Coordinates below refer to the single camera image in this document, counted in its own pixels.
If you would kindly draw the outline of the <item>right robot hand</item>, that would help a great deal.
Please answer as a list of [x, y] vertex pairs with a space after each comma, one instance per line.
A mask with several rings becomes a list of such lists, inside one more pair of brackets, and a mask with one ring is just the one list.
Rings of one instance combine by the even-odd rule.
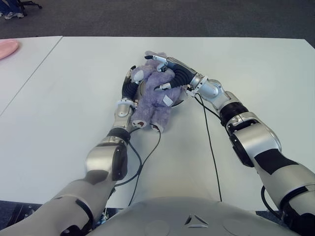
[[144, 58], [159, 61], [162, 68], [167, 67], [175, 74], [174, 78], [170, 82], [156, 86], [154, 91], [169, 90], [180, 86], [189, 85], [197, 74], [195, 70], [173, 57], [164, 58], [157, 55], [148, 55], [144, 56]]

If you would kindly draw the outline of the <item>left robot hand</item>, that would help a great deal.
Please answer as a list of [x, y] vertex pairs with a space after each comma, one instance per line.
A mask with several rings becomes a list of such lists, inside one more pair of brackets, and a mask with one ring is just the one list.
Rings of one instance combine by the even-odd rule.
[[138, 82], [133, 82], [131, 80], [131, 73], [135, 68], [136, 68], [135, 65], [131, 67], [125, 76], [123, 86], [122, 86], [122, 99], [126, 98], [129, 100], [135, 101], [138, 86], [139, 86]]

